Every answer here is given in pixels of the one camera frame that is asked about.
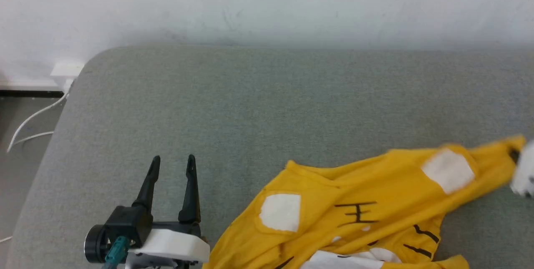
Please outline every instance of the white patch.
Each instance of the white patch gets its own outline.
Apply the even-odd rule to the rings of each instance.
[[[384,261],[402,263],[396,254],[384,248],[371,248],[351,256],[318,250],[309,261],[302,264],[301,269],[381,269]]]
[[[534,197],[534,141],[530,141],[521,152],[514,177],[511,180],[511,190],[526,197]]]
[[[259,218],[263,225],[279,231],[298,231],[300,195],[275,194],[265,198]]]
[[[422,168],[426,176],[437,182],[446,194],[467,186],[475,179],[467,159],[450,149],[443,149],[427,161]]]

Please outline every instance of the black baseboard strip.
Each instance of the black baseboard strip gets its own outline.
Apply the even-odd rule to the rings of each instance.
[[[60,91],[12,91],[0,90],[0,97],[61,98]]]

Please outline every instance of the gray cushion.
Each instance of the gray cushion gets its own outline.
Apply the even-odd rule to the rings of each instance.
[[[534,54],[130,47],[76,81],[17,224],[10,269],[98,268],[82,243],[162,167],[156,220],[178,216],[196,155],[211,244],[288,159],[337,166],[389,148],[532,136]],[[450,214],[437,258],[534,263],[534,202],[496,191]]]

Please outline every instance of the teal connector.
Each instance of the teal connector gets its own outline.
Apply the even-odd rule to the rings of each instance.
[[[117,237],[105,257],[106,265],[108,267],[111,266],[110,268],[116,268],[118,264],[126,258],[128,249],[130,249],[130,241],[128,238],[125,236]]]

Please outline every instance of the yellow shirt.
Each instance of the yellow shirt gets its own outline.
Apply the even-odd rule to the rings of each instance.
[[[510,152],[524,143],[516,136],[469,151],[395,149],[338,168],[289,161],[223,233],[204,269],[468,268],[461,256],[431,262],[443,216],[508,182]]]

